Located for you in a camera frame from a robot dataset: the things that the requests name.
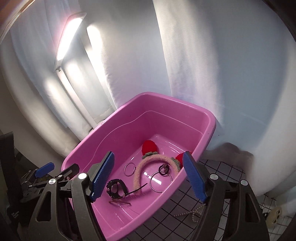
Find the brown hair clip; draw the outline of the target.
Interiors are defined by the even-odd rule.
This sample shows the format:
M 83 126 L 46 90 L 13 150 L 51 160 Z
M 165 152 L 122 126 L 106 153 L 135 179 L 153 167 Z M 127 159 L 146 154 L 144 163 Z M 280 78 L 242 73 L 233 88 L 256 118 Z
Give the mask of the brown hair clip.
M 122 200 L 111 200 L 109 201 L 110 204 L 123 204 L 123 205 L 131 205 L 130 202 L 122 201 Z

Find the gold pearl hair claw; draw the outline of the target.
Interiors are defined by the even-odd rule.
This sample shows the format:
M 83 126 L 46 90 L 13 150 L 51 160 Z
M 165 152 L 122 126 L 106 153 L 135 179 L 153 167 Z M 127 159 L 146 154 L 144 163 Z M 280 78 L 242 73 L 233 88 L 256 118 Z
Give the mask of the gold pearl hair claw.
M 199 219 L 203 215 L 204 209 L 205 209 L 205 204 L 202 204 L 192 211 L 187 211 L 184 213 L 175 214 L 175 215 L 173 215 L 173 217 L 181 217 L 181 216 L 191 215 L 192 222 L 198 223 Z

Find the pink strawberry plush headband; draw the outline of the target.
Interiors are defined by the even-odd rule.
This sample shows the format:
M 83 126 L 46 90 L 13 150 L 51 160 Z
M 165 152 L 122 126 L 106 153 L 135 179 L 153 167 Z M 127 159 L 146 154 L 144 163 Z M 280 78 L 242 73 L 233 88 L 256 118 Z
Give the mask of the pink strawberry plush headband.
M 172 170 L 173 175 L 177 176 L 178 173 L 183 168 L 183 153 L 178 154 L 176 157 L 168 157 L 163 154 L 158 153 L 158 146 L 152 140 L 145 140 L 142 144 L 142 160 L 136 166 L 133 177 L 133 188 L 138 190 L 140 189 L 140 179 L 141 173 L 146 166 L 155 162 L 161 162 L 162 164 L 166 164 L 169 168 L 168 174 L 170 170 Z

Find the pink plastic tub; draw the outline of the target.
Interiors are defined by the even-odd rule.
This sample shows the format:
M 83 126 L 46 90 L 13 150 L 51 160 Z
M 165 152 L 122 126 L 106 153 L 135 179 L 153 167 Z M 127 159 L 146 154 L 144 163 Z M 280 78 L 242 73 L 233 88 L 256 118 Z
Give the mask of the pink plastic tub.
M 87 172 L 109 151 L 110 180 L 120 179 L 129 195 L 119 202 L 103 192 L 92 205 L 107 240 L 121 240 L 149 219 L 177 190 L 186 173 L 184 152 L 200 158 L 216 127 L 208 110 L 166 95 L 141 93 L 93 130 L 64 160 Z

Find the beige sloth plush charm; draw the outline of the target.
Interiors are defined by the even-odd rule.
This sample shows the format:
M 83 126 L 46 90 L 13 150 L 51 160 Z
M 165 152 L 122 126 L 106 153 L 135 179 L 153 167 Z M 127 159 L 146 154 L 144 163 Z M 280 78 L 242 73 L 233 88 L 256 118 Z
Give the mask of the beige sloth plush charm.
M 278 223 L 278 220 L 280 219 L 282 214 L 282 208 L 281 207 L 275 207 L 273 210 L 271 210 L 269 213 L 265 215 L 265 221 L 267 228 L 274 228 L 275 225 Z

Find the white curtain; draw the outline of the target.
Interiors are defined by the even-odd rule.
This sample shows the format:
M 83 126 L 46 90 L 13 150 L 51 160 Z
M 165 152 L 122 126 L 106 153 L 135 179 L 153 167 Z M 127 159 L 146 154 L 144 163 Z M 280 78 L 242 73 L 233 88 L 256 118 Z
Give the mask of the white curtain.
M 1 42 L 1 71 L 58 154 L 91 130 L 54 72 L 80 11 L 62 68 L 94 121 L 146 91 L 185 100 L 217 119 L 208 158 L 241 167 L 257 195 L 295 185 L 295 40 L 262 1 L 35 1 Z

